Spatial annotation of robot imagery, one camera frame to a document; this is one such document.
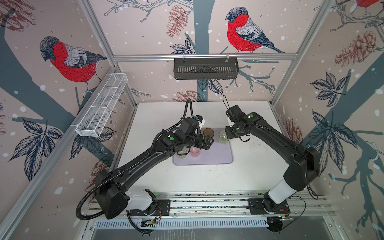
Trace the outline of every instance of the white tabletop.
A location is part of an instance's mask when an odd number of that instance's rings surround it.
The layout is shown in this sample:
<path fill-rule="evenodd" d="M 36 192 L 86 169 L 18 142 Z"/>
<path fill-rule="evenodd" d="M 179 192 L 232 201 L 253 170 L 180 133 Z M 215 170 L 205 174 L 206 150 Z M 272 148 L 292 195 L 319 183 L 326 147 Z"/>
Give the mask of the white tabletop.
<path fill-rule="evenodd" d="M 258 113 L 280 131 L 267 101 L 229 102 L 229 105 L 238 105 L 245 114 Z M 184 106 L 185 103 L 140 103 L 119 167 L 148 149 L 158 132 L 178 122 Z M 227 126 L 225 111 L 223 102 L 193 103 L 194 115 L 205 119 L 203 128 Z M 269 190 L 282 179 L 288 167 L 279 154 L 255 136 L 251 135 L 248 142 L 232 139 L 231 147 L 231 164 L 176 166 L 169 158 L 145 173 L 130 190 L 173 193 Z"/>

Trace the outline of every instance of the bird wing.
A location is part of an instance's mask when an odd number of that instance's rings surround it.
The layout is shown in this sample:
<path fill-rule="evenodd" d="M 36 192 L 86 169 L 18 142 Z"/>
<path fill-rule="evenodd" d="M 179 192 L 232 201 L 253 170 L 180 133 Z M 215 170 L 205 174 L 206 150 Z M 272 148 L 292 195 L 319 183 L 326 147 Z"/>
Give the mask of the bird wing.
<path fill-rule="evenodd" d="M 68 57 L 64 61 L 65 65 L 71 68 L 82 68 L 86 66 L 88 56 L 84 48 L 72 47 L 65 43 L 64 45 L 68 52 Z"/>
<path fill-rule="evenodd" d="M 257 26 L 250 17 L 244 26 L 236 28 L 237 34 L 239 34 L 243 39 L 252 41 L 260 36 L 263 33 L 263 30 Z"/>

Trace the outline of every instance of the black cable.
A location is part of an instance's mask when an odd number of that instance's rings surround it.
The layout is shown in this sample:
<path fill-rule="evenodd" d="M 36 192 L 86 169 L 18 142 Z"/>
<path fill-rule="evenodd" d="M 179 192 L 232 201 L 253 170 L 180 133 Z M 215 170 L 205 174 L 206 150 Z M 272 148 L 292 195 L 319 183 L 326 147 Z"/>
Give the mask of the black cable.
<path fill-rule="evenodd" d="M 172 127 L 166 129 L 166 130 L 163 130 L 161 132 L 159 132 L 155 138 L 153 139 L 152 141 L 152 145 L 151 147 L 148 149 L 147 153 L 137 162 L 135 163 L 134 165 L 132 165 L 131 167 L 128 167 L 126 168 L 125 170 L 123 170 L 120 174 L 116 174 L 114 177 L 111 177 L 111 178 L 108 178 L 108 179 L 105 179 L 103 180 L 99 185 L 95 186 L 94 188 L 92 188 L 85 196 L 83 196 L 83 198 L 80 200 L 79 204 L 77 205 L 76 207 L 76 217 L 80 220 L 91 220 L 93 218 L 96 218 L 98 216 L 101 216 L 103 215 L 103 211 L 100 211 L 96 214 L 92 214 L 92 215 L 83 215 L 81 214 L 81 207 L 83 206 L 83 204 L 85 203 L 85 201 L 99 188 L 101 188 L 102 186 L 105 186 L 107 183 L 111 182 L 113 179 L 121 176 L 123 173 L 127 172 L 128 170 L 132 169 L 133 167 L 135 167 L 136 165 L 138 165 L 139 163 L 141 163 L 143 160 L 147 159 L 154 147 L 155 147 L 155 144 L 156 144 L 156 141 L 157 139 L 164 133 L 164 132 L 168 132 L 169 130 L 172 129 L 175 130 L 175 128 L 183 121 L 183 119 L 185 118 L 185 116 L 187 115 L 187 110 L 188 110 L 188 103 L 190 104 L 190 107 L 191 107 L 191 114 L 193 114 L 192 112 L 192 101 L 191 99 L 187 99 L 186 103 L 185 103 L 185 108 L 184 108 L 184 114 L 183 114 L 183 117 L 180 119 L 180 121 L 178 123 L 176 123 L 175 125 L 173 125 Z"/>
<path fill-rule="evenodd" d="M 138 228 L 138 227 L 133 223 L 131 217 L 129 216 L 129 210 L 127 210 L 127 217 L 128 217 L 128 221 L 129 221 L 129 223 L 132 225 L 132 227 L 133 227 L 134 229 L 136 229 L 137 231 L 139 231 L 140 233 L 142 233 L 142 234 L 148 234 L 148 235 L 149 235 L 150 233 L 152 233 L 152 232 L 154 231 L 154 229 L 152 230 L 152 229 L 140 229 L 140 228 Z"/>
<path fill-rule="evenodd" d="M 305 202 L 305 200 L 304 200 L 302 197 L 299 197 L 299 198 L 301 198 L 301 199 L 304 201 L 304 204 L 305 204 L 303 212 L 302 212 L 297 218 L 295 218 L 292 222 L 290 222 L 290 223 L 288 223 L 287 225 L 285 225 L 280 231 L 282 231 L 283 229 L 285 229 L 286 227 L 288 227 L 289 225 L 291 225 L 294 221 L 296 221 L 296 219 L 298 219 L 299 217 L 301 217 L 301 215 L 304 213 L 305 209 L 307 208 L 307 203 Z"/>
<path fill-rule="evenodd" d="M 315 193 L 315 191 L 311 188 L 311 186 L 307 186 L 307 190 L 308 190 L 308 193 L 311 195 L 311 197 L 314 199 L 314 200 L 318 200 L 319 199 L 319 196 L 317 195 L 317 193 Z"/>

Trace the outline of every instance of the printed wall panel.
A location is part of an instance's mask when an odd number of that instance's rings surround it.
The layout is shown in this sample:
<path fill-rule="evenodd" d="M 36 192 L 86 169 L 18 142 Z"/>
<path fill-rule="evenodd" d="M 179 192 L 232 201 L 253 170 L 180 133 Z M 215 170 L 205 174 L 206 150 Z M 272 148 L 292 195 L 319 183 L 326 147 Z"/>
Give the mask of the printed wall panel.
<path fill-rule="evenodd" d="M 350 239 L 384 239 L 383 5 L 336 0 L 277 104 L 291 139 L 316 147 L 314 185 Z"/>

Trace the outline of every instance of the aluminum rail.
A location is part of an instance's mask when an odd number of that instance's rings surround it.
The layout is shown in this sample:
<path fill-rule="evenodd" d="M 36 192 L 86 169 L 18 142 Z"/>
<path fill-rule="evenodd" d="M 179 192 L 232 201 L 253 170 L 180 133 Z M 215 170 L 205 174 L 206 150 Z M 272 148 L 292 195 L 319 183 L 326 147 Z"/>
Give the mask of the aluminum rail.
<path fill-rule="evenodd" d="M 296 60 L 297 53 L 234 53 L 234 54 L 179 54 L 179 55 L 114 55 L 115 62 L 172 61 L 174 58 L 237 58 L 238 60 Z"/>

